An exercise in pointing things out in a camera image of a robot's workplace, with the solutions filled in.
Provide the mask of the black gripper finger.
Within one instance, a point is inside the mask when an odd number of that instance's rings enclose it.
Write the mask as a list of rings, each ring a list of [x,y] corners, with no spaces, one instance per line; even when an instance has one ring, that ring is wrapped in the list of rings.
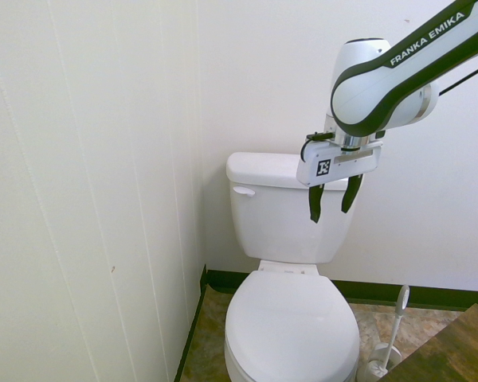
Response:
[[[324,184],[315,185],[308,189],[308,203],[310,209],[310,219],[318,223],[321,216],[321,199],[323,196]]]
[[[362,184],[363,175],[354,175],[348,178],[347,188],[343,195],[341,211],[343,213],[348,213],[354,204],[355,198],[357,197],[361,184]]]

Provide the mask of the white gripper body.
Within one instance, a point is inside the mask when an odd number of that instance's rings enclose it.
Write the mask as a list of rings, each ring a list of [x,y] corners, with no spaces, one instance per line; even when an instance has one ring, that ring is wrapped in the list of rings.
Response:
[[[346,152],[331,142],[310,142],[300,154],[297,180],[307,187],[369,173],[378,167],[382,141]]]

